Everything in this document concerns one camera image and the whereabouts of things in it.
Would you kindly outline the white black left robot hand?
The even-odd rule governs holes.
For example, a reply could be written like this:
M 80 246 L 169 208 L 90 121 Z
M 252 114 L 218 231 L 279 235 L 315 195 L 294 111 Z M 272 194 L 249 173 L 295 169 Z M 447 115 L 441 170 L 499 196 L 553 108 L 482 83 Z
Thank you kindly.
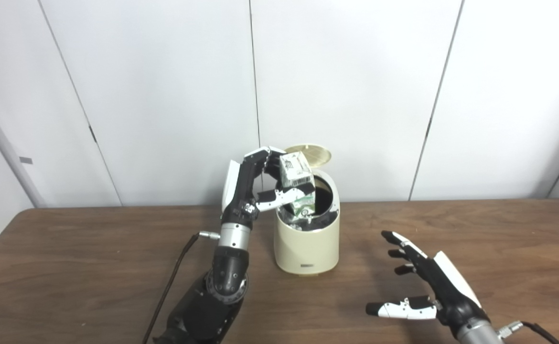
M 260 213 L 292 204 L 315 192 L 314 183 L 308 182 L 298 186 L 280 185 L 255 197 L 253 188 L 260 175 L 267 174 L 277 182 L 281 181 L 280 157 L 283 155 L 286 155 L 285 151 L 265 146 L 247 153 L 241 163 L 229 162 L 221 205 L 222 225 L 253 228 L 253 222 Z

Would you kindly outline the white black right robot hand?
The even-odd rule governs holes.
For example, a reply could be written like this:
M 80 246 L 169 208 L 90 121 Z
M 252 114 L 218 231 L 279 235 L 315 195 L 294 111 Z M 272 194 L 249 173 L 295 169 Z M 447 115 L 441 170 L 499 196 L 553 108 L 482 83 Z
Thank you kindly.
M 450 328 L 454 337 L 470 322 L 490 321 L 469 283 L 444 252 L 428 257 L 410 239 L 399 233 L 383 230 L 381 236 L 396 246 L 396 249 L 388 251 L 389 257 L 407 261 L 395 268 L 395 274 L 417 274 L 430 286 L 434 298 L 424 295 L 397 301 L 369 302 L 365 305 L 367 315 L 404 320 L 437 319 L 443 326 Z

